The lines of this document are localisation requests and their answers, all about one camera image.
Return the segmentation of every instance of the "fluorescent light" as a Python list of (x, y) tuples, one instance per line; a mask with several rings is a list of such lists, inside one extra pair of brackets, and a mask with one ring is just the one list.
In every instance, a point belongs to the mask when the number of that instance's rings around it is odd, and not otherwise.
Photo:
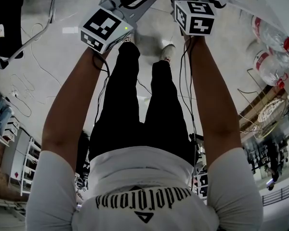
[(78, 26), (74, 27), (63, 27), (62, 33), (78, 33)]
[(266, 185), (269, 185), (269, 184), (271, 184), (273, 182), (273, 179), (270, 179), (267, 183), (266, 183)]

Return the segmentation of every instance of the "plastic bottle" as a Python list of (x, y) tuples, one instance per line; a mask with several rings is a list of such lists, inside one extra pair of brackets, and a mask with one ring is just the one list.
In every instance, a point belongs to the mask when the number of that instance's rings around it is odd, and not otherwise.
[(256, 37), (273, 50), (286, 52), (289, 48), (289, 37), (259, 17), (252, 17), (251, 27)]
[(274, 56), (270, 55), (263, 44), (253, 41), (246, 50), (248, 61), (259, 74), (261, 79), (269, 86), (284, 87), (283, 77), (285, 71)]
[(274, 56), (279, 65), (284, 69), (289, 69), (289, 54), (287, 52), (275, 51), (271, 47), (266, 46), (270, 55)]
[(251, 28), (253, 15), (251, 13), (246, 12), (245, 10), (240, 10), (239, 13), (239, 21), (245, 28)]

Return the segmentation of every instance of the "white shelf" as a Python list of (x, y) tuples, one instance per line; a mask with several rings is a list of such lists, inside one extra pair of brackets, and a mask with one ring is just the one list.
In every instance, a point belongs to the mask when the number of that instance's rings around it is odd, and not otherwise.
[(32, 184), (32, 181), (29, 180), (29, 179), (24, 178), (24, 181), (27, 182), (27, 183), (30, 184), (30, 185)]
[(35, 172), (34, 169), (32, 169), (32, 168), (30, 168), (30, 167), (28, 167), (28, 166), (25, 166), (25, 172), (27, 172), (27, 171), (33, 171), (33, 172)]
[(38, 162), (39, 160), (37, 159), (37, 158), (35, 158), (33, 155), (31, 155), (31, 154), (27, 154), (27, 156), (28, 156), (28, 159), (30, 159), (30, 160), (33, 160), (33, 161), (35, 161), (35, 162)]
[(29, 189), (24, 187), (24, 182), (26, 182), (27, 184), (30, 184), (30, 185), (32, 184), (32, 180), (29, 180), (29, 179), (25, 178), (25, 173), (35, 172), (34, 169), (26, 166), (27, 161), (28, 160), (32, 160), (32, 161), (35, 161), (35, 162), (39, 161), (37, 158), (35, 158), (33, 155), (31, 155), (29, 153), (31, 148), (33, 148), (34, 150), (36, 150), (38, 152), (41, 151), (41, 149), (34, 143), (34, 139), (32, 137), (30, 138), (30, 142), (29, 142), (29, 145), (28, 145), (28, 148), (27, 148), (27, 153), (26, 153), (26, 157), (25, 157), (25, 161), (24, 161), (24, 168), (23, 168), (22, 177), (21, 177), (21, 190), (20, 190), (20, 195), (21, 196), (23, 195), (23, 193), (30, 194)]
[(35, 150), (37, 150), (39, 152), (41, 151), (41, 149), (33, 141), (30, 141), (29, 145), (32, 146)]
[(9, 143), (0, 135), (0, 142), (9, 147)]

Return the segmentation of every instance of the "shelf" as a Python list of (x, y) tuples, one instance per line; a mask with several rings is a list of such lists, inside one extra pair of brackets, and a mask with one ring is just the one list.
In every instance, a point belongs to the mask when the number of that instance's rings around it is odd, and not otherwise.
[(33, 160), (33, 161), (35, 161), (35, 162), (38, 162), (39, 160), (37, 159), (37, 158), (35, 158), (33, 155), (31, 155), (31, 154), (27, 154), (27, 156), (28, 156), (28, 159), (30, 159), (30, 160)]
[(24, 181), (27, 182), (28, 184), (32, 184), (32, 180), (24, 178)]
[(32, 146), (35, 150), (37, 150), (37, 151), (41, 151), (41, 149), (34, 143), (34, 142), (30, 142), (30, 146)]
[(35, 172), (34, 169), (32, 169), (32, 168), (30, 168), (30, 167), (28, 167), (28, 166), (25, 166), (25, 172), (26, 172), (26, 171), (33, 171), (33, 172)]
[(9, 143), (0, 135), (0, 142), (9, 147)]

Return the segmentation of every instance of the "black pants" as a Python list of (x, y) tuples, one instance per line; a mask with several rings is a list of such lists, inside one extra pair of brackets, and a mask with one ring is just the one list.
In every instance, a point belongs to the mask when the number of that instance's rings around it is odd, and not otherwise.
[(152, 67), (152, 97), (145, 123), (139, 122), (137, 100), (138, 58), (133, 43), (123, 43), (109, 78), (100, 119), (96, 122), (89, 147), (89, 160), (112, 150), (131, 146), (151, 146), (175, 154), (191, 165), (191, 146), (171, 69), (166, 61)]

